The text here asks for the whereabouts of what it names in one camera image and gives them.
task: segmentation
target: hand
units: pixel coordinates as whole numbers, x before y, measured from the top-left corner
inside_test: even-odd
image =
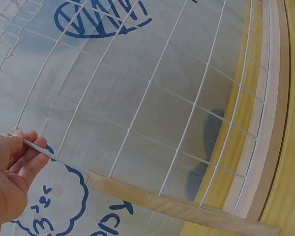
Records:
[[[35,131],[13,136],[0,135],[0,224],[19,217],[27,205],[27,193],[36,175],[47,164],[49,157],[23,143],[27,139],[41,148],[47,141]]]

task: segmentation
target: yellow wall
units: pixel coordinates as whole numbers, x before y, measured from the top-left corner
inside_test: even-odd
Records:
[[[291,87],[285,137],[274,183],[261,221],[282,229],[281,236],[295,236],[295,0],[285,0],[291,43]],[[185,224],[181,235],[239,236],[221,230]]]

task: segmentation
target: wooden strip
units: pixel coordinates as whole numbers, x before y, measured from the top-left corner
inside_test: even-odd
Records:
[[[276,0],[270,3],[272,40],[264,122],[250,178],[235,212],[236,216],[250,220],[259,219],[270,190],[283,139],[289,93],[290,57],[284,2]]]
[[[257,1],[254,2],[254,8],[259,9],[256,5],[260,5]],[[269,11],[264,9],[264,19],[269,17]],[[253,32],[256,32],[258,35],[263,34],[263,39],[269,37],[269,27],[266,23],[262,23],[259,18],[253,17],[252,28]],[[253,57],[257,61],[261,62],[261,65],[267,68],[266,62],[269,60],[269,50],[268,46],[261,42],[260,39],[255,37],[253,34],[250,35],[250,45],[248,49],[249,56]],[[248,59],[247,70],[245,75],[245,86],[254,92],[258,98],[263,99],[265,97],[266,92],[266,81],[267,81],[267,72],[259,67],[258,64],[254,63],[251,59]],[[246,127],[249,125],[248,132],[257,136],[263,111],[262,103],[254,99],[252,96],[245,94],[242,98],[242,104],[238,111],[241,113],[242,117],[238,121],[241,127]],[[245,117],[249,117],[251,114],[251,119],[246,120]],[[245,143],[243,147],[243,151],[239,160],[239,164],[236,172],[240,175],[245,176],[251,161],[251,157],[253,155],[255,149],[255,140],[250,136],[245,137]],[[243,187],[244,180],[238,176],[234,177],[232,186],[228,193],[227,199],[223,205],[223,211],[227,213],[232,213],[237,200],[239,198],[241,189]]]
[[[278,236],[280,233],[279,228],[159,197],[94,171],[88,173],[86,183],[89,187],[110,196],[196,224],[250,236]]]

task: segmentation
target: blue letter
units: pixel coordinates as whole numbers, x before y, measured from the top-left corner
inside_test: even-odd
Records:
[[[120,210],[120,209],[124,209],[127,208],[128,212],[130,213],[130,215],[133,215],[133,206],[130,202],[126,202],[123,201],[124,205],[113,205],[110,206],[109,209],[110,210]]]

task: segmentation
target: white rod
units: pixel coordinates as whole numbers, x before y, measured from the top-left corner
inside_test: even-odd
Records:
[[[178,144],[178,147],[177,147],[177,149],[176,149],[176,151],[175,151],[175,155],[174,155],[174,157],[173,157],[173,160],[172,160],[172,162],[171,162],[171,165],[170,165],[170,167],[169,167],[169,170],[168,170],[168,172],[167,172],[167,174],[166,174],[166,177],[165,177],[165,179],[164,179],[164,182],[163,182],[163,184],[162,184],[162,187],[161,187],[161,189],[160,189],[160,191],[159,191],[159,193],[158,193],[159,196],[161,196],[161,194],[162,194],[163,191],[164,191],[164,188],[165,188],[166,182],[167,182],[167,180],[168,180],[168,177],[169,177],[169,175],[170,175],[170,172],[172,171],[172,168],[173,168],[173,166],[174,166],[174,162],[175,162],[175,160],[176,160],[176,158],[177,158],[178,151],[180,150],[180,146],[182,145],[183,139],[184,139],[184,137],[185,137],[185,135],[186,135],[186,133],[187,133],[187,129],[188,129],[189,125],[190,125],[190,122],[191,122],[192,116],[193,116],[193,114],[194,114],[194,112],[195,112],[195,110],[196,110],[197,103],[198,103],[198,100],[199,100],[199,97],[200,97],[200,94],[201,94],[201,91],[202,91],[202,87],[204,86],[204,81],[205,81],[206,76],[207,76],[207,72],[208,72],[209,64],[210,64],[210,62],[211,62],[211,58],[212,58],[212,55],[213,55],[213,50],[214,50],[214,46],[215,46],[215,43],[216,43],[218,30],[219,30],[220,25],[221,25],[222,15],[223,15],[224,8],[225,8],[225,3],[226,3],[226,0],[224,0],[224,3],[223,3],[223,7],[222,7],[222,11],[221,11],[221,15],[220,15],[219,22],[218,22],[218,25],[217,25],[217,28],[216,28],[216,32],[215,32],[215,36],[214,36],[214,40],[213,40],[213,44],[212,44],[212,48],[211,48],[211,51],[210,51],[210,55],[209,55],[209,57],[208,57],[208,61],[207,61],[207,64],[206,64],[206,69],[205,69],[205,72],[204,72],[204,74],[203,74],[203,78],[202,78],[202,81],[201,81],[201,84],[200,84],[200,87],[199,87],[199,90],[198,90],[198,93],[197,93],[197,96],[196,96],[196,100],[195,100],[195,102],[193,103],[192,110],[191,110],[191,113],[190,113],[190,115],[189,115],[189,118],[188,118],[187,124],[186,124],[186,126],[185,126],[185,129],[184,129],[184,131],[183,131],[182,137],[181,137],[180,142],[179,142],[179,144]]]
[[[75,15],[72,17],[71,21],[68,23],[68,25],[66,26],[66,28],[64,29],[64,31],[63,31],[63,32],[61,33],[61,35],[59,36],[59,38],[58,38],[58,40],[56,41],[54,47],[52,48],[52,50],[51,50],[51,52],[49,53],[48,57],[46,58],[44,64],[42,65],[42,67],[41,67],[41,69],[40,69],[40,71],[39,71],[39,73],[38,73],[36,79],[34,80],[34,83],[33,83],[32,87],[30,88],[29,94],[28,94],[28,96],[27,96],[27,98],[26,98],[26,100],[25,100],[25,103],[24,103],[23,108],[22,108],[22,110],[21,110],[21,112],[20,112],[20,115],[19,115],[19,118],[18,118],[18,120],[17,120],[17,122],[16,122],[16,125],[15,125],[14,130],[16,130],[16,129],[18,128],[19,124],[20,124],[20,121],[21,121],[22,115],[23,115],[23,113],[24,113],[24,111],[25,111],[25,107],[26,107],[27,103],[29,102],[30,96],[31,96],[31,94],[33,93],[33,90],[34,90],[34,88],[35,88],[35,85],[36,85],[36,83],[37,83],[37,81],[38,81],[38,79],[39,79],[41,73],[43,72],[43,70],[44,70],[44,68],[45,68],[45,66],[46,66],[46,64],[47,64],[47,62],[49,61],[51,55],[53,54],[54,50],[56,49],[56,46],[58,45],[60,39],[62,38],[62,36],[64,36],[64,34],[66,33],[67,29],[71,26],[72,22],[73,22],[73,21],[75,20],[75,18],[80,14],[80,12],[82,11],[82,9],[83,9],[83,7],[80,7],[80,9],[79,9],[79,10],[75,13]]]
[[[273,19],[272,19],[272,17],[271,17],[272,12],[271,12],[271,7],[270,7],[270,5],[272,5],[271,1],[268,1],[268,4],[269,4],[270,20],[272,21]],[[270,29],[270,35],[269,35],[269,36],[270,36],[270,42],[274,40],[273,37],[272,37],[272,34],[273,34],[273,33],[272,33],[272,30]],[[270,43],[269,60],[274,61],[274,59],[272,58],[272,57],[273,57],[273,48],[272,48],[272,45],[273,45],[273,43]],[[267,82],[266,82],[266,87],[267,87],[267,89],[268,89],[268,85],[269,85],[269,79],[271,79],[271,71],[272,71],[272,70],[269,69],[268,79],[267,79]],[[268,92],[265,92],[265,104],[264,104],[264,110],[263,110],[263,113],[262,113],[262,117],[261,117],[261,121],[260,121],[260,126],[259,126],[259,128],[263,127],[263,124],[264,124],[264,120],[265,120],[265,106],[267,105],[267,104],[266,104],[266,101],[268,100],[268,96],[269,96],[269,93],[268,93]],[[258,135],[258,136],[257,136],[257,141],[256,141],[256,146],[257,146],[257,145],[260,145],[259,142],[260,142],[260,137],[259,137],[259,135]],[[253,154],[253,156],[252,156],[252,158],[251,158],[250,165],[249,165],[249,167],[248,167],[248,171],[247,171],[246,177],[245,177],[245,179],[244,179],[244,183],[243,183],[243,185],[242,185],[242,187],[241,187],[241,190],[240,190],[239,196],[238,196],[238,198],[237,198],[237,201],[236,201],[235,207],[234,207],[234,209],[233,209],[233,211],[232,211],[232,215],[234,215],[235,212],[237,211],[237,208],[238,208],[238,205],[239,205],[240,199],[241,199],[241,197],[242,197],[242,194],[243,194],[244,189],[245,189],[246,184],[247,184],[247,180],[250,178],[250,172],[251,172],[251,169],[252,169],[253,163],[256,161],[256,156],[257,156],[257,155],[256,155],[256,153],[254,152],[254,154]]]
[[[96,69],[95,69],[95,71],[94,71],[94,73],[93,73],[91,79],[89,80],[88,85],[87,85],[87,87],[85,88],[85,90],[84,90],[84,92],[83,92],[83,94],[82,94],[82,97],[81,97],[81,99],[80,99],[80,101],[79,101],[79,103],[78,103],[78,105],[77,105],[77,107],[76,107],[76,109],[75,109],[75,111],[74,111],[74,114],[73,114],[73,116],[72,116],[72,118],[71,118],[71,121],[70,121],[70,123],[69,123],[69,126],[68,126],[68,128],[67,128],[67,130],[66,130],[66,132],[65,132],[65,134],[64,134],[63,140],[62,140],[61,145],[60,145],[60,148],[59,148],[59,155],[60,155],[60,153],[61,153],[61,151],[62,151],[62,148],[63,148],[64,142],[65,142],[65,140],[66,140],[66,138],[67,138],[67,136],[68,136],[68,134],[69,134],[70,128],[71,128],[72,123],[73,123],[73,119],[74,119],[74,117],[76,116],[76,114],[77,114],[77,112],[78,112],[78,109],[79,109],[80,105],[82,104],[83,99],[84,99],[84,97],[85,97],[85,95],[86,95],[86,93],[87,93],[87,91],[88,91],[88,89],[89,89],[89,87],[90,87],[90,85],[91,85],[93,79],[95,78],[95,75],[97,74],[97,71],[99,70],[100,65],[103,63],[104,58],[105,58],[105,56],[107,55],[108,50],[109,50],[110,47],[112,46],[114,40],[115,40],[115,39],[117,38],[117,36],[119,35],[119,33],[120,33],[122,27],[123,27],[124,24],[126,23],[127,18],[130,16],[130,14],[132,13],[134,7],[138,4],[139,1],[140,1],[140,0],[136,0],[136,2],[133,4],[133,6],[131,7],[130,11],[128,12],[128,14],[127,14],[126,17],[124,18],[124,20],[122,21],[122,23],[121,23],[121,25],[119,26],[119,28],[118,28],[116,34],[114,35],[114,37],[113,37],[113,39],[111,40],[110,44],[109,44],[108,47],[106,48],[106,51],[104,52],[102,58],[100,59],[100,61],[99,61],[98,65],[97,65],[97,67],[96,67]]]
[[[247,45],[246,45],[246,53],[245,53],[245,59],[244,59],[244,65],[243,65],[243,70],[242,70],[242,75],[241,75],[241,80],[240,80],[240,87],[239,87],[239,91],[238,91],[238,94],[237,94],[237,99],[236,99],[236,103],[235,103],[235,108],[234,108],[234,111],[233,111],[233,115],[232,115],[232,120],[231,120],[231,124],[230,124],[230,127],[228,128],[228,131],[227,131],[227,135],[226,135],[226,139],[225,139],[225,142],[223,144],[223,147],[222,147],[222,150],[221,150],[221,154],[218,158],[218,161],[217,161],[217,164],[215,166],[215,169],[214,169],[214,172],[213,172],[213,175],[211,176],[211,179],[210,179],[210,182],[208,184],[208,187],[206,189],[206,192],[200,202],[200,205],[199,207],[201,207],[203,205],[203,203],[205,202],[206,200],[206,197],[212,187],[212,183],[215,179],[215,176],[216,176],[216,173],[217,173],[217,170],[218,170],[218,167],[219,167],[219,164],[222,160],[222,157],[224,155],[224,152],[225,152],[225,149],[226,149],[226,144],[228,143],[228,140],[230,138],[230,133],[231,133],[231,129],[233,127],[233,123],[234,123],[234,119],[235,119],[235,115],[236,115],[236,112],[237,112],[237,109],[238,109],[238,105],[239,105],[239,101],[240,101],[240,97],[241,97],[241,92],[242,92],[242,85],[243,85],[243,82],[245,80],[245,72],[246,72],[246,64],[247,64],[247,55],[248,55],[248,50],[249,50],[249,42],[250,42],[250,27],[251,27],[251,22],[252,22],[252,7],[253,7],[253,1],[251,1],[251,9],[250,9],[250,18],[249,18],[249,28],[248,28],[248,38],[247,38]]]
[[[1,129],[3,132],[5,132],[5,133],[7,133],[7,134],[9,134],[9,135],[13,135],[13,133],[12,133],[8,128],[4,127],[4,126],[1,125],[1,124],[0,124],[0,129]],[[55,154],[52,154],[52,153],[49,152],[47,149],[41,148],[41,147],[37,146],[36,144],[31,143],[30,141],[28,141],[28,140],[26,140],[26,139],[24,139],[24,143],[25,143],[27,146],[29,146],[29,147],[35,149],[36,151],[38,151],[38,152],[40,152],[40,153],[43,153],[43,154],[45,154],[45,155],[48,156],[48,157],[51,157],[52,159],[56,160],[57,162],[60,162],[60,163],[62,163],[62,164],[64,164],[64,165],[66,165],[66,166],[70,166],[70,167],[72,167],[72,168],[74,168],[74,169],[80,171],[81,173],[87,174],[87,172],[81,170],[79,167],[76,167],[76,166],[72,165],[72,163],[68,163],[68,162],[63,161],[63,160],[60,161],[60,160],[59,160],[59,156],[57,156],[57,155],[55,155]]]
[[[112,166],[112,168],[111,168],[111,170],[110,170],[110,172],[109,172],[108,178],[111,178],[111,177],[112,177],[113,171],[114,171],[114,169],[115,169],[115,167],[116,167],[116,164],[117,164],[117,162],[118,162],[118,160],[119,160],[119,158],[120,158],[120,155],[121,155],[121,152],[122,152],[122,150],[123,150],[124,144],[125,144],[125,142],[126,142],[126,140],[127,140],[127,138],[128,138],[128,135],[129,135],[131,129],[132,129],[133,123],[134,123],[134,121],[135,121],[135,119],[136,119],[136,117],[137,117],[137,115],[138,115],[138,113],[139,113],[139,109],[141,108],[142,103],[143,103],[143,100],[144,100],[144,98],[145,98],[146,95],[147,95],[147,92],[148,92],[148,89],[149,89],[149,87],[150,87],[150,85],[151,85],[151,82],[153,81],[153,78],[154,78],[154,76],[155,76],[155,73],[156,73],[156,71],[157,71],[157,69],[158,69],[158,67],[159,67],[159,65],[160,65],[160,62],[161,62],[161,60],[162,60],[162,58],[163,58],[163,56],[164,56],[164,54],[165,54],[165,51],[166,51],[166,49],[167,49],[167,47],[168,47],[168,45],[169,45],[169,42],[170,42],[170,40],[171,40],[171,38],[172,38],[172,36],[173,36],[173,33],[174,33],[174,31],[175,31],[175,28],[176,28],[177,25],[178,25],[178,22],[179,22],[179,20],[180,20],[180,18],[181,18],[181,15],[182,15],[182,13],[183,13],[183,10],[185,9],[185,7],[186,7],[188,1],[189,1],[189,0],[186,0],[186,1],[185,1],[185,4],[183,5],[182,10],[180,11],[180,14],[179,14],[179,16],[178,16],[178,18],[177,18],[177,20],[176,20],[176,23],[175,23],[175,25],[174,25],[174,27],[173,27],[173,30],[172,30],[172,32],[171,32],[171,34],[170,34],[168,40],[166,41],[166,45],[165,45],[165,47],[164,47],[164,50],[163,50],[163,52],[162,52],[162,54],[161,54],[161,56],[160,56],[160,59],[159,59],[158,62],[157,62],[157,65],[156,65],[156,67],[155,67],[155,69],[154,69],[154,72],[153,72],[153,74],[152,74],[151,79],[148,81],[147,88],[146,88],[146,90],[145,90],[145,92],[144,92],[144,94],[143,94],[143,97],[142,97],[142,99],[141,99],[141,101],[140,101],[140,104],[139,104],[139,106],[138,106],[138,108],[137,108],[137,110],[136,110],[136,112],[135,112],[135,114],[134,114],[134,117],[133,117],[133,119],[132,119],[132,121],[131,121],[131,124],[130,124],[128,130],[127,130],[127,133],[126,133],[126,135],[125,135],[125,137],[124,137],[124,139],[123,139],[123,141],[122,141],[121,147],[120,147],[120,149],[119,149],[119,151],[118,151],[118,154],[117,154],[116,159],[115,159],[115,161],[114,161],[114,163],[113,163],[113,166]]]

